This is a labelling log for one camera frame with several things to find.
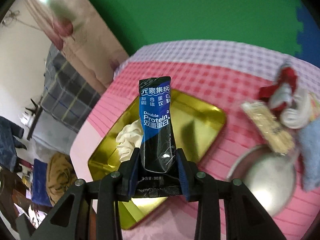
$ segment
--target green foam mat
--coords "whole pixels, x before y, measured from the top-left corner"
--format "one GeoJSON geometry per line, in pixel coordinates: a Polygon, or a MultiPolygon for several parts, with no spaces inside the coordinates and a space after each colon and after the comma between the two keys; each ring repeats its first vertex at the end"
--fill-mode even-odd
{"type": "Polygon", "coordinates": [[[290,55],[301,51],[299,0],[90,0],[129,54],[161,41],[245,42],[290,55]]]}

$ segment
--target gray plaid blanket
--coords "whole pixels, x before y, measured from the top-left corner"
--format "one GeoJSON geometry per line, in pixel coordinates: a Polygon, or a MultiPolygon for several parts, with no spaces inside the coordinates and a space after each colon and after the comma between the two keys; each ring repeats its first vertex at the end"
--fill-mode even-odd
{"type": "Polygon", "coordinates": [[[100,95],[52,44],[44,74],[44,111],[78,132],[99,99],[100,95]]]}

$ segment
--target table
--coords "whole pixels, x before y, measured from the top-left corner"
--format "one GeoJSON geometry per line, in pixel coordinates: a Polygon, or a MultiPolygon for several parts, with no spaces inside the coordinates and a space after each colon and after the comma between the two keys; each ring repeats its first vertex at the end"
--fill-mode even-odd
{"type": "MultiPolygon", "coordinates": [[[[115,72],[115,80],[92,110],[71,148],[70,156],[79,178],[92,181],[87,162],[108,130],[138,96],[138,80],[169,75],[172,88],[214,104],[226,111],[228,124],[223,141],[209,149],[199,169],[224,180],[236,159],[262,138],[239,109],[255,98],[258,89],[272,83],[279,66],[290,60],[299,84],[320,98],[320,69],[310,63],[269,49],[231,41],[173,41],[141,48],[115,72]]],[[[297,187],[286,208],[274,217],[288,240],[298,240],[320,209],[320,189],[305,193],[297,164],[297,187]]],[[[221,231],[225,216],[221,209],[221,231]]],[[[197,203],[169,198],[136,228],[123,231],[124,239],[193,239],[197,203]]]]}

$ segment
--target metal bowl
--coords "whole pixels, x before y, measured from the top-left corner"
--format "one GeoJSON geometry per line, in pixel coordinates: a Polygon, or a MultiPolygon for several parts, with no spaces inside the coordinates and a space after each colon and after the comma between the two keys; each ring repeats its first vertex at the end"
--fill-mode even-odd
{"type": "Polygon", "coordinates": [[[267,145],[260,145],[234,163],[227,179],[241,179],[269,215],[275,216],[293,195],[296,171],[285,157],[276,155],[267,145]]]}

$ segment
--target yellow metal tray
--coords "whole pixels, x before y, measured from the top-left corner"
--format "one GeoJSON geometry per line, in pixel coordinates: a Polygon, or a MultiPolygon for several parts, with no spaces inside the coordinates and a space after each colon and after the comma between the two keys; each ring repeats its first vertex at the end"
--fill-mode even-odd
{"type": "MultiPolygon", "coordinates": [[[[170,106],[173,134],[177,148],[182,148],[187,160],[195,163],[204,156],[224,127],[227,118],[223,110],[177,90],[171,91],[170,106]]],[[[102,179],[120,165],[116,136],[122,128],[139,119],[139,97],[113,125],[88,161],[93,180],[102,179]]],[[[119,202],[122,229],[132,228],[152,212],[162,198],[135,198],[119,202]]]]}

